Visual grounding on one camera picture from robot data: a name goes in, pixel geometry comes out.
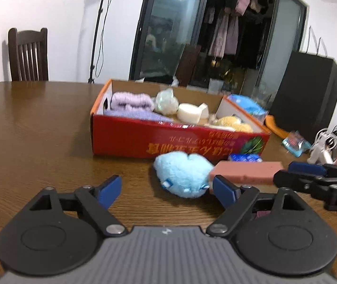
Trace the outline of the yellow white plush toy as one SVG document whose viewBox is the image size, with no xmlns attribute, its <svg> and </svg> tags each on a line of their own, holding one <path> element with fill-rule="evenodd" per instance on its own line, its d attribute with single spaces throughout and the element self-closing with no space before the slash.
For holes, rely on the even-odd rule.
<svg viewBox="0 0 337 284">
<path fill-rule="evenodd" d="M 239 131 L 245 133 L 254 132 L 251 125 L 243 122 L 241 118 L 235 115 L 229 115 L 220 119 L 215 119 L 211 124 L 207 124 L 207 126 L 218 129 L 226 129 L 229 131 Z"/>
</svg>

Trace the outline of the lilac towel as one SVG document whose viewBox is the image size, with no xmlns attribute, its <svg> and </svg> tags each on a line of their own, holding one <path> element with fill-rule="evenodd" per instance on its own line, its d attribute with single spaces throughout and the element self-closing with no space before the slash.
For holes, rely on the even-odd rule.
<svg viewBox="0 0 337 284">
<path fill-rule="evenodd" d="M 111 99 L 111 109 L 122 111 L 153 111 L 155 104 L 152 97 L 144 93 L 116 92 Z"/>
</svg>

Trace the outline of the clear bagged white item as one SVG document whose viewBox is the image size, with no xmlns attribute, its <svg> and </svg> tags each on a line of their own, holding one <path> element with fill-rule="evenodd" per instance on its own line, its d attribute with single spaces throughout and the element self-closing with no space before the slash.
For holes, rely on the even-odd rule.
<svg viewBox="0 0 337 284">
<path fill-rule="evenodd" d="M 155 98 L 155 111 L 162 115 L 174 115 L 179 108 L 179 101 L 174 96 L 174 90 L 170 87 L 161 90 Z"/>
</svg>

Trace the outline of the small blue packet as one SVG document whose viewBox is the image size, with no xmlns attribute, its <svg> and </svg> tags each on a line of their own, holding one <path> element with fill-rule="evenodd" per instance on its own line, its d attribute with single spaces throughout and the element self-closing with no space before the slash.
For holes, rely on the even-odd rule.
<svg viewBox="0 0 337 284">
<path fill-rule="evenodd" d="M 299 158 L 312 147 L 298 131 L 291 131 L 287 137 L 283 139 L 282 145 L 296 158 Z"/>
</svg>

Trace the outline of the blue snack packet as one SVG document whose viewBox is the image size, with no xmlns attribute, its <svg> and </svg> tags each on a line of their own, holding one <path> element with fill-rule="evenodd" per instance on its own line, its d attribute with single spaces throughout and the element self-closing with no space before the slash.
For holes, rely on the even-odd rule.
<svg viewBox="0 0 337 284">
<path fill-rule="evenodd" d="M 259 155 L 256 154 L 230 154 L 228 160 L 232 162 L 263 162 Z"/>
</svg>

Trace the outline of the orange flat item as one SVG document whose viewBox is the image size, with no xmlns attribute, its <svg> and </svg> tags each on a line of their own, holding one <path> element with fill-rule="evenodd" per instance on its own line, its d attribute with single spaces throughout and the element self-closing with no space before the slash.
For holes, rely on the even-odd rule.
<svg viewBox="0 0 337 284">
<path fill-rule="evenodd" d="M 270 131 L 272 131 L 272 133 L 276 134 L 281 139 L 285 139 L 289 135 L 288 131 L 281 129 L 276 125 L 275 119 L 272 115 L 267 115 L 265 117 L 265 125 Z"/>
</svg>

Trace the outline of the light blue plush toy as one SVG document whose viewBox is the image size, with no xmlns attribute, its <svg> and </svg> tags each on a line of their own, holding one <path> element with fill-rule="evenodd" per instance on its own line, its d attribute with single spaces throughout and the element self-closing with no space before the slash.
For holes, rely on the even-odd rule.
<svg viewBox="0 0 337 284">
<path fill-rule="evenodd" d="M 208 177 L 214 165 L 198 154 L 172 151 L 156 157 L 153 167 L 160 185 L 182 198 L 198 198 L 210 188 Z"/>
</svg>

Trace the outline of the black paper bag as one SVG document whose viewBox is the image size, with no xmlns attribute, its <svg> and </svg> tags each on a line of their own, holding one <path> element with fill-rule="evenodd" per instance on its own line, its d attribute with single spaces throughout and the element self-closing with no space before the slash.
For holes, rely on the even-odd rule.
<svg viewBox="0 0 337 284">
<path fill-rule="evenodd" d="M 337 62 L 294 51 L 286 66 L 269 115 L 276 126 L 298 131 L 308 142 L 327 128 L 337 105 Z"/>
</svg>

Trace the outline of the blue tissue pack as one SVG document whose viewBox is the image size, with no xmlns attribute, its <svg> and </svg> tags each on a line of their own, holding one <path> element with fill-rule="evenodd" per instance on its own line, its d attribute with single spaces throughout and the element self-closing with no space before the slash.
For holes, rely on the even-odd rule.
<svg viewBox="0 0 337 284">
<path fill-rule="evenodd" d="M 256 118 L 261 124 L 264 123 L 268 111 L 261 107 L 257 102 L 248 96 L 237 94 L 229 95 L 228 99 L 243 108 L 248 114 Z"/>
</svg>

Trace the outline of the red cardboard box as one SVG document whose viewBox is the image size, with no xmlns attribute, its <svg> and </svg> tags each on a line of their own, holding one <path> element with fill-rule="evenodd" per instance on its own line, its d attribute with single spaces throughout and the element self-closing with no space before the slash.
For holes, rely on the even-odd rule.
<svg viewBox="0 0 337 284">
<path fill-rule="evenodd" d="M 147 94 L 151 97 L 167 89 L 158 83 L 108 80 L 99 92 L 90 111 L 92 151 L 99 156 L 123 156 L 153 159 L 171 151 L 184 151 L 203 155 L 211 162 L 226 159 L 231 153 L 261 154 L 270 136 L 269 130 L 243 108 L 226 96 L 207 94 L 183 87 L 173 89 L 181 103 L 207 104 L 210 113 L 220 119 L 235 115 L 252 127 L 252 132 L 210 128 L 206 120 L 198 125 L 172 122 L 138 120 L 104 114 L 110 108 L 116 92 Z"/>
</svg>

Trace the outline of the lavender cloth pouch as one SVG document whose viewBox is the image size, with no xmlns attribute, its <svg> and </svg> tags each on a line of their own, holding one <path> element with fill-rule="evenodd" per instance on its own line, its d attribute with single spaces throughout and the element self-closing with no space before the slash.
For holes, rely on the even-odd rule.
<svg viewBox="0 0 337 284">
<path fill-rule="evenodd" d="M 128 119 L 149 120 L 156 122 L 173 122 L 174 120 L 157 114 L 153 111 L 124 111 L 124 110 L 105 110 L 104 116 L 108 117 L 121 117 Z"/>
</svg>

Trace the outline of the studio light on stand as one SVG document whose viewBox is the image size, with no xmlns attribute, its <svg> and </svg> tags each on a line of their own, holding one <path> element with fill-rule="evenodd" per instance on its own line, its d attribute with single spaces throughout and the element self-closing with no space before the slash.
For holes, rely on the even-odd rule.
<svg viewBox="0 0 337 284">
<path fill-rule="evenodd" d="M 92 42 L 88 83 L 94 84 L 104 67 L 104 30 L 106 19 L 113 0 L 100 0 Z"/>
</svg>

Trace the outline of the dark sliding glass door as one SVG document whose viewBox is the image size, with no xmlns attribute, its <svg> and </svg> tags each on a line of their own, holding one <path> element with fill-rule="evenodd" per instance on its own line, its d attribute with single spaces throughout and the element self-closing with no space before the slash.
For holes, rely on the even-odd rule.
<svg viewBox="0 0 337 284">
<path fill-rule="evenodd" d="M 300 0 L 143 0 L 130 79 L 275 96 L 306 14 Z"/>
</svg>

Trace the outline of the hanging clothes on rack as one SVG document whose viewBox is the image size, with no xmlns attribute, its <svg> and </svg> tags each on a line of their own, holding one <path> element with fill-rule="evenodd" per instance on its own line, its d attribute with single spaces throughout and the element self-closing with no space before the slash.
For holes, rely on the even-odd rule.
<svg viewBox="0 0 337 284">
<path fill-rule="evenodd" d="M 198 45 L 214 59 L 255 68 L 263 56 L 276 0 L 207 0 Z"/>
</svg>

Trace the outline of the dark wooden chair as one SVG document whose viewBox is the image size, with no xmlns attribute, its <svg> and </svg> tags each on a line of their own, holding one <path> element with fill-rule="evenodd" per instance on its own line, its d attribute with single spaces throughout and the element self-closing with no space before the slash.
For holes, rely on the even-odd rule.
<svg viewBox="0 0 337 284">
<path fill-rule="evenodd" d="M 8 55 L 12 81 L 48 81 L 47 28 L 40 31 L 8 31 Z"/>
<path fill-rule="evenodd" d="M 186 87 L 189 84 L 200 50 L 200 45 L 185 45 L 176 70 L 176 78 L 180 87 Z"/>
</svg>

